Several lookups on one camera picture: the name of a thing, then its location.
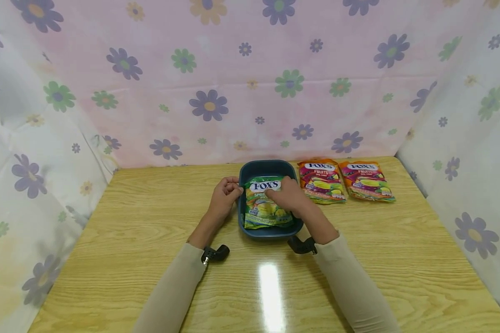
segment green flower print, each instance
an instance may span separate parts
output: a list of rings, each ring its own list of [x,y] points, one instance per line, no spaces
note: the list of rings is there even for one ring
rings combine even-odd
[[[54,105],[54,110],[65,112],[67,108],[72,108],[76,97],[70,93],[67,86],[60,86],[56,81],[50,81],[48,87],[43,87],[44,92],[48,95],[46,102]]]
[[[172,60],[174,61],[174,67],[179,68],[181,73],[192,73],[193,68],[196,68],[196,63],[194,62],[194,55],[189,53],[187,49],[176,49],[172,55]]]
[[[331,84],[331,89],[330,89],[330,94],[333,95],[333,97],[339,97],[344,96],[347,92],[350,91],[350,87],[352,84],[348,82],[348,77],[347,78],[338,78],[337,82],[334,82]]]
[[[0,222],[0,237],[5,236],[7,231],[9,230],[9,223],[5,223],[4,221]]]
[[[461,42],[461,37],[455,37],[451,40],[451,42],[446,43],[443,46],[443,50],[439,52],[439,57],[441,57],[441,61],[450,59],[451,55],[454,54],[454,51],[457,49],[457,46]]]
[[[394,95],[393,94],[385,94],[383,95],[383,102],[387,103],[390,102],[393,99]]]
[[[296,92],[302,91],[302,82],[304,77],[300,75],[297,69],[291,71],[284,70],[283,77],[277,77],[276,83],[278,84],[275,88],[277,93],[281,93],[281,98],[286,98],[287,96],[295,97]]]
[[[441,168],[443,168],[443,162],[437,160],[435,162],[433,162],[433,168],[436,170],[436,171],[439,171]]]
[[[64,222],[66,219],[67,219],[67,213],[65,213],[65,211],[61,211],[61,213],[57,215],[58,222]]]
[[[115,96],[113,94],[108,94],[105,90],[100,92],[95,91],[91,99],[96,102],[96,106],[100,106],[106,110],[117,108],[118,101],[115,99]]]
[[[489,94],[481,99],[481,109],[478,111],[480,121],[491,119],[493,112],[500,109],[500,87],[491,88]]]

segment fox's spring tea candy bag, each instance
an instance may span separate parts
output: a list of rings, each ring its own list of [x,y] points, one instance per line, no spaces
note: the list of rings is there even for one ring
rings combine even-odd
[[[265,196],[265,190],[277,191],[281,188],[282,177],[256,177],[244,184],[246,191],[246,213],[244,228],[259,229],[266,227],[290,227],[293,223],[291,213],[283,210]]]
[[[344,203],[337,162],[331,159],[302,161],[298,164],[300,187],[313,202],[319,204]]]
[[[377,162],[342,162],[339,166],[351,196],[372,201],[395,200]]]

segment green candy bag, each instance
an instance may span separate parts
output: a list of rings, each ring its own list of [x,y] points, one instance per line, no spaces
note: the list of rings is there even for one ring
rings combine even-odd
[[[291,213],[286,212],[265,196],[265,190],[278,191],[282,177],[255,177],[244,184],[246,192],[245,229],[269,227],[290,227],[293,224]]]

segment black clip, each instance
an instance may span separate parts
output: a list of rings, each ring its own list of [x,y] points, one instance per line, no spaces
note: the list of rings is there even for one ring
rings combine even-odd
[[[204,254],[202,255],[202,263],[207,264],[209,261],[224,261],[229,254],[230,248],[224,244],[219,246],[216,251],[206,246],[204,248]]]
[[[306,241],[302,242],[300,238],[298,238],[297,236],[292,236],[287,240],[287,244],[295,253],[304,254],[313,252],[313,254],[317,254],[315,241],[313,240],[312,237],[307,238]]]

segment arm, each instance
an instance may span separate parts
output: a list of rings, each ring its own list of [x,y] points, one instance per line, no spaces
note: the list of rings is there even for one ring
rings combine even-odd
[[[267,190],[265,194],[304,221],[316,242],[314,258],[354,332],[400,332],[387,301],[349,250],[344,236],[340,236],[320,208],[305,196],[298,183],[285,177],[280,191]]]
[[[215,187],[207,213],[156,284],[133,333],[179,332],[206,270],[201,260],[204,248],[211,243],[233,203],[243,193],[238,181],[237,177],[227,177]]]

